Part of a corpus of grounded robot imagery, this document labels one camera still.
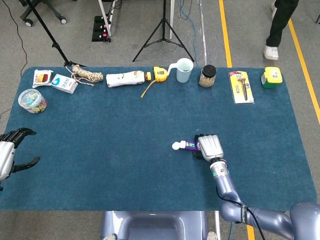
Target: clear plastic container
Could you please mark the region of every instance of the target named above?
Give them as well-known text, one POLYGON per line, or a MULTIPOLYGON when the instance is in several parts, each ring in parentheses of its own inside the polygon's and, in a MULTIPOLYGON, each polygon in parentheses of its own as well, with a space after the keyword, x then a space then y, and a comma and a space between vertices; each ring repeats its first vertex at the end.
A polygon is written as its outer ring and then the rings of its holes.
POLYGON ((38 90, 27 89, 18 98, 19 105, 29 113, 38 114, 47 108, 47 102, 38 90))
POLYGON ((211 87, 215 83, 216 73, 217 73, 217 70, 215 66, 205 65, 201 71, 199 85, 204 88, 211 87))

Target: yellow floor line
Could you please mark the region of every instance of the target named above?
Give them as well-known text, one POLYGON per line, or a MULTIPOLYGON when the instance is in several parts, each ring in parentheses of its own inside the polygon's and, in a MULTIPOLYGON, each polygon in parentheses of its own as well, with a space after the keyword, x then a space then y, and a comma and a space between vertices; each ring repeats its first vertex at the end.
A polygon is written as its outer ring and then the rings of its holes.
POLYGON ((292 35, 292 38, 293 38, 293 42, 294 42, 294 45, 295 45, 296 52, 298 53, 298 57, 299 57, 299 60, 300 60, 300 64, 301 64, 301 67, 302 67, 302 71, 303 71, 303 74, 304 74, 306 85, 308 87, 308 90, 309 90, 309 93, 310 93, 310 97, 311 97, 311 100, 312 100, 312 103, 313 103, 315 114, 316 114, 316 116, 318 118, 318 123, 320 125, 319 103, 317 101, 315 90, 314 90, 314 87, 312 86, 312 82, 311 82, 311 79, 310 79, 310 76, 309 76, 307 65, 306 65, 304 56, 302 54, 301 48, 300 48, 300 44, 299 44, 298 37, 297 37, 296 31, 295 31, 295 28, 294 28, 294 24, 292 23, 291 19, 289 20, 288 25, 289 25, 290 32, 291 32, 291 35, 292 35))
MULTIPOLYGON (((221 16, 221 24, 222 24, 225 57, 226 57, 226 66, 228 68, 232 68, 232 60, 231 60, 231 53, 230 53, 230 46, 229 46, 229 38, 228 38, 224 0, 219 0, 219 6, 220 6, 220 16, 221 16)), ((246 229, 248 232, 248 239, 255 240, 254 228, 252 226, 247 225, 246 229)))
POLYGON ((221 16, 222 33, 223 33, 223 40, 224 40, 225 57, 226 57, 226 66, 228 68, 232 68, 224 0, 219 0, 219 6, 220 6, 220 16, 221 16))

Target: chair wheel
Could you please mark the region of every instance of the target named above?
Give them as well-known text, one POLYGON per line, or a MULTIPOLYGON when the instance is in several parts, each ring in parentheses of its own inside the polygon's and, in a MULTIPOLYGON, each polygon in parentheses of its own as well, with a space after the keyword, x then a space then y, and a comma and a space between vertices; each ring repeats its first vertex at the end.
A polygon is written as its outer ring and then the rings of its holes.
POLYGON ((32 27, 32 25, 34 24, 34 22, 31 19, 26 19, 24 20, 25 25, 27 25, 28 27, 32 27))
POLYGON ((22 5, 22 7, 27 6, 27 3, 25 0, 19 0, 19 3, 22 5))
POLYGON ((62 23, 62 24, 67 23, 67 19, 64 16, 60 16, 58 19, 60 20, 60 23, 62 23))

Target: jar lid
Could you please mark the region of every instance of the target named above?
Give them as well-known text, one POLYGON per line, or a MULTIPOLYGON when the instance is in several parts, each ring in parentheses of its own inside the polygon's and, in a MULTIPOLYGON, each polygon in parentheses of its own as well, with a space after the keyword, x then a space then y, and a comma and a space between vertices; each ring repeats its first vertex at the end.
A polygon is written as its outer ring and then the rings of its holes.
POLYGON ((212 65, 205 65, 202 68, 202 74, 207 78, 213 78, 216 75, 216 68, 212 65))
POLYGON ((27 89, 23 91, 18 98, 20 106, 30 109, 39 105, 41 100, 41 93, 35 89, 27 89))

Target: white box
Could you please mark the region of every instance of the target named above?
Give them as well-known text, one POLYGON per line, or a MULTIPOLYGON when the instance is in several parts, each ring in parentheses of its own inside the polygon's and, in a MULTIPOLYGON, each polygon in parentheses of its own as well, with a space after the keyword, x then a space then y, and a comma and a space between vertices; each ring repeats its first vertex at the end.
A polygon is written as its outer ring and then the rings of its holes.
POLYGON ((73 78, 56 74, 51 82, 51 85, 55 89, 64 91, 69 94, 73 94, 76 87, 78 86, 78 83, 73 78))

